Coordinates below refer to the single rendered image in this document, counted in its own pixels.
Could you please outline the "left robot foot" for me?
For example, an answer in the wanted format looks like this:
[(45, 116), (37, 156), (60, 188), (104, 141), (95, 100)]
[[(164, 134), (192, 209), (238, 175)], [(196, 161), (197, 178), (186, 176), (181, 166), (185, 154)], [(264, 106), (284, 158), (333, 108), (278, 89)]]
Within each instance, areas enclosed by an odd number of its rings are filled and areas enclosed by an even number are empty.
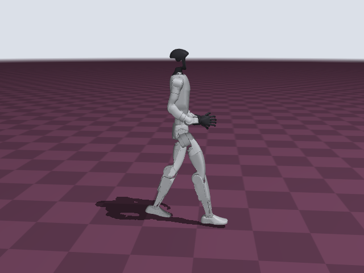
[[(156, 207), (156, 206), (155, 206)], [(170, 217), (171, 214), (166, 212), (165, 210), (163, 210), (161, 207), (159, 207), (159, 209), (156, 209), (155, 207), (153, 207), (152, 205), (149, 205), (145, 212), (146, 213), (150, 213), (150, 214), (155, 214), (155, 215), (159, 215), (162, 217)]]

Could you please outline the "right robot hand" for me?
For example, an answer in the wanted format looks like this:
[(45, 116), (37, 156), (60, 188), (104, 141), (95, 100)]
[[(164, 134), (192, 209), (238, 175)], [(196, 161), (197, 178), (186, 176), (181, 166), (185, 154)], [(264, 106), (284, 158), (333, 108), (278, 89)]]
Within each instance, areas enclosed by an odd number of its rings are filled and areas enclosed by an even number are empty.
[[(212, 117), (216, 117), (215, 115), (211, 115), (211, 116), (208, 116), (209, 114), (211, 114), (210, 112), (206, 113), (205, 115), (203, 115), (202, 117), (197, 117), (198, 118), (198, 122), (199, 123), (194, 123), (192, 125), (200, 125), (201, 123), (203, 125), (211, 125), (211, 126), (216, 126), (215, 124), (212, 124), (212, 123), (217, 123), (215, 118), (212, 118)], [(194, 118), (194, 117), (193, 117)], [(215, 121), (210, 121), (210, 120), (215, 120)]]

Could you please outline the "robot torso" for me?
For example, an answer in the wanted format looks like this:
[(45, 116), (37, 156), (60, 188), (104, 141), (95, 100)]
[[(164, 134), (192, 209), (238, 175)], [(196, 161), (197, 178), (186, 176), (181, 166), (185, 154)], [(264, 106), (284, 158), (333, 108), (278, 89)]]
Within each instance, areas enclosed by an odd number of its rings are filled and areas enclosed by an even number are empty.
[[(184, 85), (183, 85), (183, 88), (180, 91), (178, 100), (175, 102), (175, 105), (177, 106), (177, 108), (180, 111), (183, 111), (184, 114), (188, 114), (189, 95), (190, 95), (191, 88), (190, 88), (190, 84), (189, 84), (189, 80), (188, 80), (187, 76), (186, 75), (180, 75), (180, 74), (182, 74), (182, 73), (177, 72), (176, 75), (171, 76), (170, 81), (169, 81), (170, 93), (171, 93), (171, 84), (172, 84), (173, 78), (175, 78), (175, 77), (183, 78)], [(173, 126), (172, 126), (172, 133), (173, 133), (174, 138), (177, 139), (178, 132), (180, 132), (181, 130), (183, 130), (185, 133), (189, 132), (188, 126), (185, 125), (184, 122), (182, 122), (180, 120), (177, 120), (175, 118), (175, 123), (173, 123)]]

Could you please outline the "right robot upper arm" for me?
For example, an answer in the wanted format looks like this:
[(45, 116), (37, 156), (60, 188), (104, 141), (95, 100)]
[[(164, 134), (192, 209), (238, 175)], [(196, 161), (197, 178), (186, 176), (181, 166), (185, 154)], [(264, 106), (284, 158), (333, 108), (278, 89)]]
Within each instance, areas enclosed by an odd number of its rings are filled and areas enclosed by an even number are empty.
[(179, 94), (180, 94), (181, 89), (183, 88), (183, 85), (184, 85), (183, 78), (181, 78), (181, 77), (173, 78), (172, 84), (171, 84), (171, 93), (169, 95), (169, 100), (168, 100), (168, 105), (167, 105), (168, 112), (169, 112), (170, 106), (172, 106), (172, 105), (176, 106), (175, 102), (179, 98)]

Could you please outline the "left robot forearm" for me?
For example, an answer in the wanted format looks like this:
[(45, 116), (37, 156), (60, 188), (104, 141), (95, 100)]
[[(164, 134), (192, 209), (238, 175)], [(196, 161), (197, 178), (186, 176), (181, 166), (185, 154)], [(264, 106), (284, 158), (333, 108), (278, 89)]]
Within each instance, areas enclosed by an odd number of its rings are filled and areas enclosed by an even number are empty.
[(190, 111), (188, 111), (188, 114), (186, 114), (188, 117), (197, 117), (196, 115), (194, 115), (193, 113), (190, 113)]

